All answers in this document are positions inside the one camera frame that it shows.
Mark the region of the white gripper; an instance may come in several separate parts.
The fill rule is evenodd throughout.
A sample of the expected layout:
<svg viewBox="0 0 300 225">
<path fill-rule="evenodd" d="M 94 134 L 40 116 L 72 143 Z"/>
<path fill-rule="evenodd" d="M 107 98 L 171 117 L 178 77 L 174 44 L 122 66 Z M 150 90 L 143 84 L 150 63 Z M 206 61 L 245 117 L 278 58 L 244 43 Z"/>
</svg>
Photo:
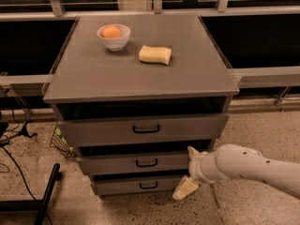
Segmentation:
<svg viewBox="0 0 300 225">
<path fill-rule="evenodd" d="M 187 195 L 196 191 L 199 188 L 199 184 L 213 184 L 222 178 L 216 164 L 214 152 L 200 153 L 192 146 L 189 146 L 187 150 L 190 158 L 188 171 L 195 181 L 186 175 L 181 179 L 172 195 L 177 201 L 183 200 Z"/>
</svg>

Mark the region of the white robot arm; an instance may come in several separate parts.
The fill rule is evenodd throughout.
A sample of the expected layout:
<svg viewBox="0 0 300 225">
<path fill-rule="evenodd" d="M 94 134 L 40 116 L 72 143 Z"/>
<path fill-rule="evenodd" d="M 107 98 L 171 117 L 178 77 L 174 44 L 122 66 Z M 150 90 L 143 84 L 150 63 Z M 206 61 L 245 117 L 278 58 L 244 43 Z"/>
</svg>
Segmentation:
<svg viewBox="0 0 300 225">
<path fill-rule="evenodd" d="M 187 148 L 188 173 L 172 197 L 182 200 L 201 184 L 244 179 L 264 183 L 295 198 L 300 198 L 300 164 L 264 157 L 259 151 L 236 144 L 221 145 L 213 152 Z"/>
</svg>

